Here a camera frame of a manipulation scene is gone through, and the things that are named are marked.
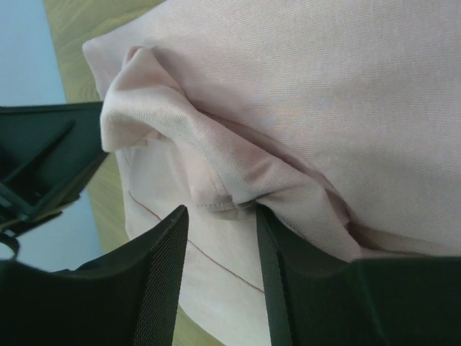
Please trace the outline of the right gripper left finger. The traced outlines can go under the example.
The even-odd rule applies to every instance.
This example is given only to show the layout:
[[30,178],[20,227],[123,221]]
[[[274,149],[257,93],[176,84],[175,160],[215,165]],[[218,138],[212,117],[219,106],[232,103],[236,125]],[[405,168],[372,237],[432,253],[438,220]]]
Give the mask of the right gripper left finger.
[[3,345],[170,345],[189,215],[179,206],[154,228],[75,270],[1,262]]

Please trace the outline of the pink t shirt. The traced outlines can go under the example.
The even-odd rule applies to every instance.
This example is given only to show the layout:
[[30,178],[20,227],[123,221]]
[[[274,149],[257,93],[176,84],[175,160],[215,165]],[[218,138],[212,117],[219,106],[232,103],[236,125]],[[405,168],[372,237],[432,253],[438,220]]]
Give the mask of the pink t shirt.
[[346,262],[460,254],[458,1],[165,1],[83,52],[127,233],[187,206],[223,344],[270,343],[257,204]]

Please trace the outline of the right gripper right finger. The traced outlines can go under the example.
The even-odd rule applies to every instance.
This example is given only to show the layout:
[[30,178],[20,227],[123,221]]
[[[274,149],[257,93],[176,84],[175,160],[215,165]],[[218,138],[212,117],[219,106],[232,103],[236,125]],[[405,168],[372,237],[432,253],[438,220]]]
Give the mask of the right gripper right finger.
[[343,262],[259,206],[256,227],[273,345],[458,345],[460,259]]

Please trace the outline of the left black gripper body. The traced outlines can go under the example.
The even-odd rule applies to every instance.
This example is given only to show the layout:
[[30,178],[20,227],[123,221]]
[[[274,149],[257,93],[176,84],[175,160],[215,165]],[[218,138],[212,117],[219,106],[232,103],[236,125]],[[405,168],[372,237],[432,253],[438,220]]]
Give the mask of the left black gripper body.
[[75,203],[104,162],[101,102],[1,108],[1,243],[18,238]]

